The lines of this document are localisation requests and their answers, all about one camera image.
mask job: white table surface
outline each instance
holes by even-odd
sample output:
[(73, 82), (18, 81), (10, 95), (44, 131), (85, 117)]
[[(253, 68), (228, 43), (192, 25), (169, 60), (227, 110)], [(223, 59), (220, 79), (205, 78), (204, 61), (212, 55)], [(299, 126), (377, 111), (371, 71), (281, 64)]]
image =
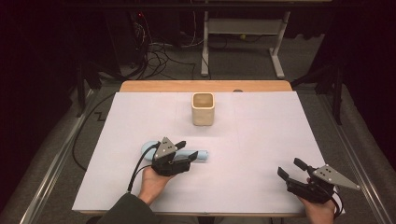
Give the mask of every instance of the white table surface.
[[(177, 175), (151, 205), (156, 213), (223, 216), (301, 216), (304, 208), (286, 191), (278, 166), (305, 181), (293, 164), (313, 167), (324, 160), (297, 93), (215, 92), (212, 126), (191, 121), (191, 92), (119, 92), (93, 152), (73, 210), (104, 212), (127, 190), (147, 141), (167, 136), (183, 149), (207, 150), (205, 163), (194, 162)], [(141, 174), (133, 194), (140, 190)]]

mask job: gray bracket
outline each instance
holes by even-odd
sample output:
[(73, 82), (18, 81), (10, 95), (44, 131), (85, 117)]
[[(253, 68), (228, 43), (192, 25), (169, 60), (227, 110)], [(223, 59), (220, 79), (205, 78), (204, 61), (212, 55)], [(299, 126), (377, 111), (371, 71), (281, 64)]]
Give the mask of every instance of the gray bracket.
[(346, 187), (349, 189), (361, 189), (361, 186), (353, 183), (345, 176), (338, 173), (334, 168), (326, 164), (314, 171), (314, 176), (326, 181), (327, 183), (334, 184), (337, 186)]
[(167, 156), (176, 151), (177, 147), (171, 142), (171, 140), (169, 140), (167, 137), (164, 137), (160, 146), (158, 147), (157, 152), (155, 153), (155, 159), (158, 160), (159, 158)]

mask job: cable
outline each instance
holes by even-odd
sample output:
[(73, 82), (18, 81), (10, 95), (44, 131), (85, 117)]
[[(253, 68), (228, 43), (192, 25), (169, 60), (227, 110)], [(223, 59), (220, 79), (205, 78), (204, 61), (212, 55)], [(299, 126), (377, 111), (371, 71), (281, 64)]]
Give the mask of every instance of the cable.
[(90, 115), (93, 113), (93, 111), (99, 106), (101, 105), (105, 100), (109, 99), (111, 96), (115, 95), (116, 92), (111, 93), (110, 95), (108, 95), (105, 99), (103, 99), (101, 102), (99, 102), (94, 108), (93, 110), (88, 114), (88, 116), (84, 119), (84, 121), (82, 122), (81, 126), (79, 127), (79, 130), (76, 134), (76, 138), (74, 140), (73, 146), (72, 146), (72, 156), (73, 156), (73, 160), (76, 163), (76, 165), (81, 168), (84, 172), (87, 172), (87, 168), (85, 168), (83, 165), (81, 165), (81, 163), (78, 162), (77, 157), (76, 157), (76, 144), (77, 144), (77, 140), (79, 138), (79, 135), (81, 134), (82, 129), (85, 126), (85, 123), (87, 122), (88, 118), (90, 117)]
[(139, 162), (137, 163), (136, 167), (134, 168), (134, 173), (132, 174), (131, 181), (129, 182), (128, 189), (127, 189), (127, 192), (128, 192), (128, 193), (131, 193), (132, 186), (134, 185), (134, 180), (136, 179), (136, 176), (137, 176), (137, 173), (138, 173), (137, 169), (139, 168), (140, 163), (141, 163), (142, 160), (145, 158), (146, 154), (148, 154), (149, 151), (152, 150), (153, 148), (159, 147), (159, 146), (160, 146), (160, 143), (161, 143), (161, 142), (158, 142), (157, 144), (154, 144), (154, 145), (152, 145), (151, 147), (149, 147), (148, 149), (146, 149), (146, 151), (145, 151), (145, 152), (142, 154), (142, 156), (140, 157)]
[(207, 64), (204, 56), (201, 56), (202, 60), (204, 61), (204, 63), (206, 64), (207, 67), (207, 75), (209, 76), (209, 80), (212, 80), (212, 75), (210, 74), (210, 68), (209, 68), (209, 64)]
[(334, 193), (338, 196), (338, 198), (340, 199), (340, 202), (341, 202), (340, 212), (339, 212), (339, 214), (337, 215), (337, 216), (339, 217), (339, 216), (343, 213), (343, 210), (344, 210), (344, 202), (343, 202), (343, 199), (341, 198), (341, 196), (340, 196), (339, 193), (337, 193), (336, 191), (335, 191)]
[(140, 169), (136, 172), (136, 175), (138, 175), (140, 171), (142, 171), (142, 170), (145, 169), (145, 168), (148, 168), (149, 166), (151, 166), (151, 165), (145, 165), (145, 166), (143, 166), (142, 168), (140, 168)]
[[(340, 210), (340, 205), (338, 205), (337, 201), (334, 199), (334, 197), (332, 195), (329, 194), (329, 192), (326, 191), (326, 189), (324, 189), (322, 186), (320, 185), (316, 185), (319, 189), (321, 189), (325, 194), (327, 194), (327, 196), (329, 196), (329, 198), (332, 200), (332, 202), (335, 205), (335, 213), (334, 213), (334, 219), (336, 219), (337, 217), (339, 217), (341, 215), (341, 213), (343, 212), (343, 210)], [(340, 201), (342, 201), (340, 195), (334, 191), (334, 193), (336, 193), (338, 195), (338, 197), (340, 198)]]

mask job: power cord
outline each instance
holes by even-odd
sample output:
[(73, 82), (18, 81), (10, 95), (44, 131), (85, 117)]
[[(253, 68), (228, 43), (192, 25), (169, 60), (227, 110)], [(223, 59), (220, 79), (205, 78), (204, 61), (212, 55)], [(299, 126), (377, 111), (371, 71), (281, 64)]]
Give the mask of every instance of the power cord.
[(78, 140), (79, 135), (81, 134), (81, 131), (82, 131), (82, 129), (84, 128), (84, 126), (85, 126), (85, 124), (86, 124), (88, 118), (89, 118), (89, 117), (91, 116), (91, 114), (95, 111), (95, 109), (96, 109), (99, 105), (101, 105), (104, 101), (106, 101), (106, 100), (109, 99), (110, 97), (114, 96), (115, 94), (116, 94), (115, 92), (111, 93), (111, 94), (108, 95), (105, 99), (103, 99), (102, 101), (100, 101), (100, 102), (93, 108), (93, 110), (91, 110), (91, 112), (90, 112), (90, 113), (88, 114), (88, 116), (84, 119), (84, 121), (82, 121), (82, 124), (81, 124), (81, 126), (79, 127), (79, 130), (78, 130), (78, 132), (77, 132), (77, 134), (76, 134), (76, 138), (75, 138), (74, 143), (73, 143), (73, 146), (72, 146), (72, 156), (73, 156), (73, 160), (74, 160), (74, 162), (76, 163), (76, 165), (77, 165), (79, 168), (81, 168), (81, 170), (83, 170), (84, 172), (87, 172), (87, 168), (85, 168), (83, 165), (81, 165), (81, 163), (77, 160), (77, 157), (76, 157), (76, 144), (77, 144), (77, 140)]
[(128, 192), (128, 193), (131, 193), (132, 186), (134, 185), (134, 180), (136, 179), (137, 174), (138, 174), (142, 169), (145, 168), (145, 167), (142, 167), (140, 170), (137, 170), (137, 169), (139, 168), (139, 166), (140, 166), (140, 163), (141, 163), (142, 160), (145, 158), (146, 154), (148, 154), (149, 151), (152, 150), (153, 148), (159, 147), (159, 146), (160, 146), (160, 143), (161, 143), (161, 142), (158, 142), (157, 144), (154, 144), (154, 145), (152, 145), (151, 147), (149, 147), (148, 149), (146, 149), (146, 151), (145, 151), (145, 152), (142, 154), (142, 156), (140, 157), (139, 162), (137, 163), (136, 167), (134, 168), (134, 173), (132, 174), (131, 181), (129, 182), (128, 189), (127, 189), (127, 192)]

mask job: hand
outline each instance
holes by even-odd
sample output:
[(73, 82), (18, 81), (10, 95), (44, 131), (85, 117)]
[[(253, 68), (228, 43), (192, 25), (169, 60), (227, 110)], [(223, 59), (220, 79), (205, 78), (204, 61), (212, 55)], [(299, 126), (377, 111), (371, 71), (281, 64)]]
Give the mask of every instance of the hand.
[(326, 203), (311, 203), (304, 198), (298, 197), (305, 206), (306, 216), (311, 224), (332, 224), (334, 219), (335, 204), (332, 200)]
[(143, 170), (142, 186), (138, 198), (151, 205), (163, 192), (166, 184), (173, 176), (158, 175), (151, 167)]

